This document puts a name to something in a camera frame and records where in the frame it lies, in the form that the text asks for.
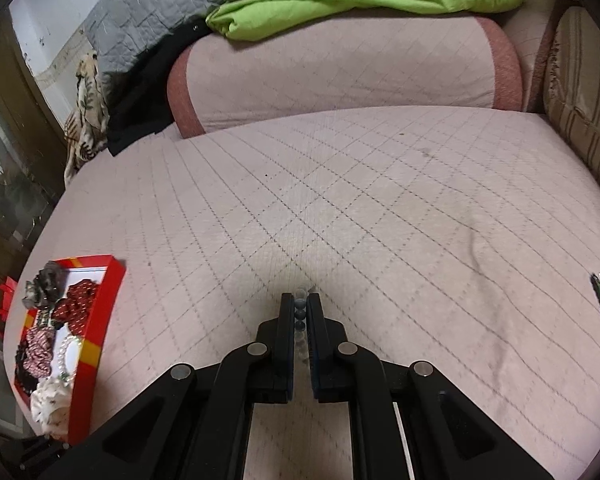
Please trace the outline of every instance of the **white wall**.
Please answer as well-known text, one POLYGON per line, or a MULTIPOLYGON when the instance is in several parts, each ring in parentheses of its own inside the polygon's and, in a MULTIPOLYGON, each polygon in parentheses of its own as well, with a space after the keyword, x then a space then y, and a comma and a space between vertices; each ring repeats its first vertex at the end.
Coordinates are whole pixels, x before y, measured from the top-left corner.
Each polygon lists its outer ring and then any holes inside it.
POLYGON ((13 0, 13 28, 34 76, 51 66, 98 0, 13 0))

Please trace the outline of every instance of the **yellow stripe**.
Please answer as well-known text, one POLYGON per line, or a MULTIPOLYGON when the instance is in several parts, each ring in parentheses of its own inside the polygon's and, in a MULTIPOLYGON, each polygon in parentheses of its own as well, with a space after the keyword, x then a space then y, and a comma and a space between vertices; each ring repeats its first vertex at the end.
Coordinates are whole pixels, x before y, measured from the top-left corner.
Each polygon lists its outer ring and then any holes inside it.
POLYGON ((82 351, 80 352, 80 361, 93 366, 94 368, 98 367, 98 363, 100 362, 100 348, 98 345, 92 343, 91 341, 85 339, 82 342, 82 351))

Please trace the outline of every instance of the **beige scarf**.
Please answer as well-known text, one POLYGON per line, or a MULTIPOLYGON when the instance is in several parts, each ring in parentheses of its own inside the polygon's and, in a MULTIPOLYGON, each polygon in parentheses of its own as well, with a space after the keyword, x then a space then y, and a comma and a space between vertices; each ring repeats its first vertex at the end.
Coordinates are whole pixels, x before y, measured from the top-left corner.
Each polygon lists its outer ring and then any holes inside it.
POLYGON ((75 72, 78 99, 74 111, 64 123, 68 149, 64 168, 65 187, 85 163, 107 146, 109 111, 102 97, 97 60, 96 52, 88 52, 80 58, 75 72))

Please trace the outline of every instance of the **triangular cutout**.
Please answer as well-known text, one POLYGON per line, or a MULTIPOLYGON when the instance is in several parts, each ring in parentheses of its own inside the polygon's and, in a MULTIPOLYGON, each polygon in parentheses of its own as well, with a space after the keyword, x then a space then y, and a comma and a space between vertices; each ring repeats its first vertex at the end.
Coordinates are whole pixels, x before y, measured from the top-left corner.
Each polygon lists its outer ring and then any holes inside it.
POLYGON ((157 397, 139 410, 124 426, 110 434, 102 443, 102 449, 127 463, 136 463, 155 426, 164 399, 157 397))
POLYGON ((495 448, 495 441, 456 404, 448 394, 438 396, 440 409, 451 432, 458 455, 463 460, 495 448))

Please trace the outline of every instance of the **gray quilted blanket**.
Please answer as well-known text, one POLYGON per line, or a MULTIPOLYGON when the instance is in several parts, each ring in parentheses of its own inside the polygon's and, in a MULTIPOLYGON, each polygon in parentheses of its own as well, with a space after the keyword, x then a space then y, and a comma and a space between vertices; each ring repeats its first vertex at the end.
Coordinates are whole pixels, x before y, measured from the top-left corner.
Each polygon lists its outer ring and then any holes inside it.
POLYGON ((142 54, 177 26, 206 16, 224 0, 100 0, 84 30, 98 53, 105 98, 142 54))

